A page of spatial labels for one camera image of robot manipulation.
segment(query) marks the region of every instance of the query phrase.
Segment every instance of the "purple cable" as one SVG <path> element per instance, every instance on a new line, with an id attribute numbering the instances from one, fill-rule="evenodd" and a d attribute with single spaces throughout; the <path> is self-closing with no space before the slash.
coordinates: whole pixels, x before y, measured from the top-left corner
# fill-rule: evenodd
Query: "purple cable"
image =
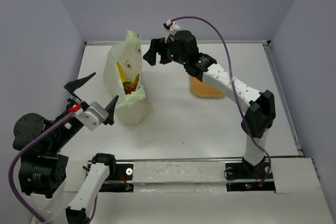
<path id="1" fill-rule="evenodd" d="M 96 198 L 94 199 L 92 215 L 91 215 L 90 219 L 88 220 L 88 222 L 86 222 L 86 224 L 90 224 L 92 222 L 94 216 L 95 216 L 96 208 L 97 208 L 97 198 L 98 198 L 98 194 L 97 194 Z"/>
<path id="2" fill-rule="evenodd" d="M 243 119 L 243 123 L 246 127 L 246 130 L 247 130 L 247 133 L 248 135 L 250 136 L 253 144 L 258 148 L 260 149 L 262 152 L 264 152 L 266 154 L 266 156 L 268 157 L 268 162 L 269 162 L 269 167 L 268 167 L 268 171 L 267 171 L 267 174 L 265 176 L 265 178 L 260 182 L 260 184 L 262 182 L 264 182 L 267 177 L 269 176 L 270 174 L 270 171 L 271 171 L 271 157 L 269 156 L 268 152 L 262 148 L 254 139 L 253 135 L 252 135 L 252 131 L 244 117 L 244 113 L 243 113 L 243 110 L 241 109 L 241 105 L 240 105 L 240 101 L 239 101 L 239 98 L 238 98 L 238 94 L 237 94 L 237 91 L 236 91 L 236 86 L 235 86 L 235 82 L 233 81 L 233 73 L 232 73 L 232 65 L 231 65 L 231 58 L 230 58 L 230 54 L 229 54 L 229 50 L 227 49 L 227 46 L 226 46 L 226 43 L 225 43 L 225 40 L 223 38 L 223 36 L 221 35 L 221 33 L 218 31 L 218 29 L 213 25 L 211 24 L 209 21 L 203 19 L 203 18 L 200 18 L 200 17 L 196 17 L 196 16 L 182 16 L 182 17 L 177 17 L 177 18 L 173 18 L 171 21 L 177 21 L 177 20 L 180 20 L 180 19 L 198 19 L 198 20 L 201 20 L 205 23 L 207 23 L 208 25 L 210 25 L 214 30 L 215 32 L 219 35 L 223 45 L 224 45 L 224 48 L 225 48 L 225 51 L 226 51 L 226 56 L 227 56 L 227 61 L 228 61 L 228 64 L 229 64 L 229 74 L 230 74 L 230 79 L 232 80 L 232 88 L 233 88 L 233 94 L 235 96 L 235 100 L 236 100 L 236 103 L 237 103 L 237 107 L 238 107 L 238 110 L 239 110 L 239 113 L 240 113 L 240 116 L 241 118 Z"/>
<path id="3" fill-rule="evenodd" d="M 29 144 L 27 144 L 13 159 L 12 163 L 9 166 L 9 171 L 8 171 L 8 181 L 9 181 L 9 185 L 10 188 L 13 191 L 13 194 L 15 195 L 15 197 L 21 202 L 21 204 L 27 208 L 27 210 L 29 212 L 31 212 L 40 222 L 46 222 L 46 220 L 43 218 L 42 215 L 40 215 L 37 211 L 34 210 L 34 208 L 32 208 L 30 206 L 30 204 L 28 204 L 28 202 L 26 202 L 24 200 L 24 198 L 21 196 L 21 194 L 19 193 L 19 191 L 17 190 L 15 183 L 14 183 L 14 168 L 16 163 L 19 161 L 19 159 L 31 148 L 33 147 L 35 144 L 37 144 L 39 141 L 41 141 L 42 139 L 44 139 L 47 135 L 49 135 L 51 132 L 53 132 L 55 129 L 57 129 L 58 127 L 60 127 L 62 124 L 65 124 L 72 116 L 73 116 L 73 112 L 68 113 L 66 116 L 64 116 L 62 119 L 60 119 L 59 121 L 57 121 L 55 124 L 53 124 L 50 128 L 48 128 L 45 132 L 43 132 L 41 135 L 39 135 L 37 138 L 35 138 L 33 141 L 31 141 Z"/>

